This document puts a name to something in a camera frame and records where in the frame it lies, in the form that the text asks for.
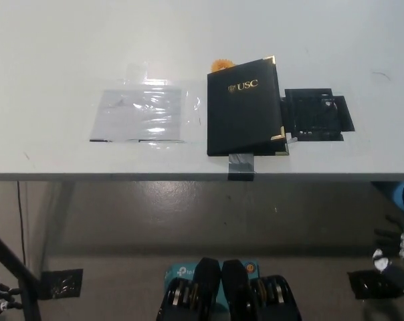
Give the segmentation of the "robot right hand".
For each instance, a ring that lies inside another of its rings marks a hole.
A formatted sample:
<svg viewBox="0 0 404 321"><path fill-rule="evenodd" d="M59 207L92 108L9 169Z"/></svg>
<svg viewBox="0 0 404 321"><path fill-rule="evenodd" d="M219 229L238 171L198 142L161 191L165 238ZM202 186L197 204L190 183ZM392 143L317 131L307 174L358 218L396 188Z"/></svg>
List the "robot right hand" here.
<svg viewBox="0 0 404 321"><path fill-rule="evenodd" d="M376 271L404 295L404 220L392 215L385 219L395 231L375 229L375 251L372 256Z"/></svg>

